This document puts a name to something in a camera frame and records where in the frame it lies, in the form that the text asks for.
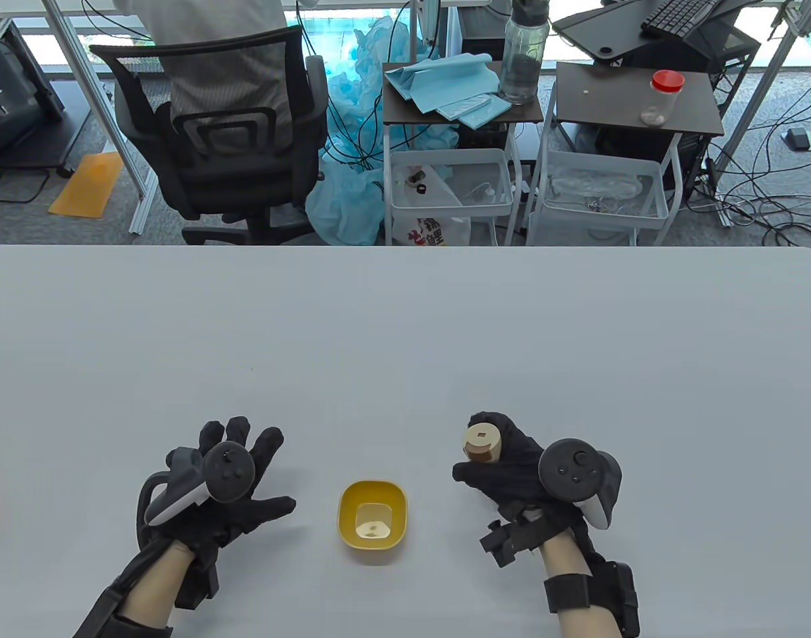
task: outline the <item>gray shirt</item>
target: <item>gray shirt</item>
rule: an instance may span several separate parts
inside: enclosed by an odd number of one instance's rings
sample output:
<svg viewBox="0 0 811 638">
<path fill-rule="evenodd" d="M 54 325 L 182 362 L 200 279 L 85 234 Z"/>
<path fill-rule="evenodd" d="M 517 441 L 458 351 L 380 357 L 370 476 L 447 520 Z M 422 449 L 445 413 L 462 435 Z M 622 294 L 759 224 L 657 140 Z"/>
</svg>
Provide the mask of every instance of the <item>gray shirt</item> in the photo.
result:
<svg viewBox="0 0 811 638">
<path fill-rule="evenodd" d="M 317 0 L 301 2 L 313 7 Z M 287 27 L 280 0 L 113 0 L 113 3 L 121 13 L 137 15 L 156 45 L 214 42 Z M 276 146 L 289 145 L 290 107 L 284 82 L 283 47 L 167 57 L 161 61 L 171 79 L 172 118 L 209 110 L 266 106 L 276 113 Z M 266 127 L 263 116 L 254 119 Z M 234 146 L 226 136 L 223 142 L 226 144 L 218 146 Z"/>
</svg>

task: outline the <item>white cart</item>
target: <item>white cart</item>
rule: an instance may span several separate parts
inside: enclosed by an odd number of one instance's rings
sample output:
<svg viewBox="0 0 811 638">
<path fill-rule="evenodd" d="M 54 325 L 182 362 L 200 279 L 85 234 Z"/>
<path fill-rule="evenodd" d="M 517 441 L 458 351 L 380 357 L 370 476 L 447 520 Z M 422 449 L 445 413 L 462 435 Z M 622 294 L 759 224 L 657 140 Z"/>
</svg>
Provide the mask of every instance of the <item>white cart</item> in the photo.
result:
<svg viewBox="0 0 811 638">
<path fill-rule="evenodd" d="M 384 70 L 400 66 L 404 64 L 385 64 Z M 499 74 L 499 62 L 492 62 L 490 67 Z M 523 122 L 543 121 L 538 101 L 512 106 L 493 120 L 492 124 L 506 124 L 508 127 L 505 148 L 409 151 L 407 146 L 392 146 L 391 127 L 403 126 L 408 136 L 413 136 L 428 125 L 449 122 L 435 112 L 420 113 L 412 102 L 403 100 L 387 79 L 383 98 L 387 245 L 393 243 L 393 219 L 396 217 L 469 218 L 475 223 L 484 222 L 488 224 L 491 241 L 496 246 L 496 218 L 508 216 L 508 228 L 513 229 L 520 207 L 523 174 L 515 129 Z M 514 168 L 513 181 L 509 164 Z M 511 245 L 512 235 L 513 232 L 506 231 L 506 246 Z"/>
<path fill-rule="evenodd" d="M 715 105 L 709 76 L 685 72 L 685 85 L 670 119 L 651 128 L 640 118 L 652 90 L 653 70 L 569 64 L 560 62 L 550 93 L 548 113 L 556 122 L 599 125 L 625 130 L 670 134 L 664 157 L 658 161 L 561 152 L 549 149 L 549 126 L 541 134 L 525 211 L 529 224 L 527 245 L 537 245 L 548 222 L 573 222 L 590 228 L 629 231 L 636 245 L 639 230 L 657 231 L 660 245 L 682 205 L 682 166 L 679 140 L 684 134 L 722 136 L 724 129 Z M 673 192 L 666 197 L 664 176 L 671 168 Z"/>
</svg>

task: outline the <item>clear jar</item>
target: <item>clear jar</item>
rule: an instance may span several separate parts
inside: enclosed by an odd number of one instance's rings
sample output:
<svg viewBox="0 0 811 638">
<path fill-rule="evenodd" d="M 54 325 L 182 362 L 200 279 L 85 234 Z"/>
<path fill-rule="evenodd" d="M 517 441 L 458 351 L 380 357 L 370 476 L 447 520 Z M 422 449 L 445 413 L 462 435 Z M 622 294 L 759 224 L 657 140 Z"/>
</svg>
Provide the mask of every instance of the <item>clear jar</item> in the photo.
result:
<svg viewBox="0 0 811 638">
<path fill-rule="evenodd" d="M 513 0 L 505 24 L 503 66 L 499 94 L 512 104 L 526 104 L 538 96 L 544 46 L 550 33 L 544 0 Z"/>
<path fill-rule="evenodd" d="M 674 112 L 676 98 L 682 91 L 685 77 L 675 70 L 657 70 L 650 81 L 650 91 L 642 107 L 642 122 L 662 126 Z"/>
</svg>

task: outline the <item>small bowl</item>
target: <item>small bowl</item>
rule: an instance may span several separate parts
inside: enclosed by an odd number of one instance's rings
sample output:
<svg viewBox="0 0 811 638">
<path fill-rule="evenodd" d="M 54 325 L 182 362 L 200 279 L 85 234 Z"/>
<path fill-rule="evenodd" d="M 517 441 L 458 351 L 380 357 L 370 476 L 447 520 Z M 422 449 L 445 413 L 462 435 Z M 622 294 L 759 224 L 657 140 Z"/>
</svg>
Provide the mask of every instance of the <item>small bowl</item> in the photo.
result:
<svg viewBox="0 0 811 638">
<path fill-rule="evenodd" d="M 390 550 L 408 528 L 408 499 L 386 480 L 359 480 L 345 489 L 337 513 L 344 543 L 356 550 Z"/>
</svg>

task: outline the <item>hand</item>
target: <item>hand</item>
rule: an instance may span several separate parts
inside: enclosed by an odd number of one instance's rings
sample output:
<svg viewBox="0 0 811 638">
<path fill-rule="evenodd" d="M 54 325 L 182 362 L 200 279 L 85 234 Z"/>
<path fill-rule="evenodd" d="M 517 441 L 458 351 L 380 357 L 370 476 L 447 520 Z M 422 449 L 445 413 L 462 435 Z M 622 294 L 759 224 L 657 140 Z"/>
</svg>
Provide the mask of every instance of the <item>hand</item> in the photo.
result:
<svg viewBox="0 0 811 638">
<path fill-rule="evenodd" d="M 227 440 L 245 446 L 251 426 L 246 417 L 233 417 L 227 428 L 218 421 L 211 421 L 199 434 L 199 453 L 202 457 L 220 443 L 223 435 Z M 296 501 L 287 496 L 254 500 L 254 489 L 269 467 L 275 452 L 284 443 L 284 435 L 278 428 L 266 428 L 250 450 L 254 460 L 254 481 L 248 492 L 234 502 L 217 502 L 209 498 L 201 505 L 192 505 L 154 532 L 177 540 L 189 547 L 204 565 L 216 561 L 220 548 L 225 547 L 241 534 L 249 534 L 268 520 L 287 516 L 296 507 Z M 171 462 L 172 452 L 166 456 L 166 465 Z"/>
<path fill-rule="evenodd" d="M 557 531 L 582 522 L 582 512 L 571 502 L 552 498 L 541 485 L 538 462 L 544 449 L 532 437 L 523 434 L 508 416 L 499 412 L 480 412 L 470 417 L 467 427 L 493 423 L 502 437 L 496 463 L 466 461 L 453 466 L 453 478 L 474 487 L 504 507 L 512 502 L 542 510 Z"/>
</svg>

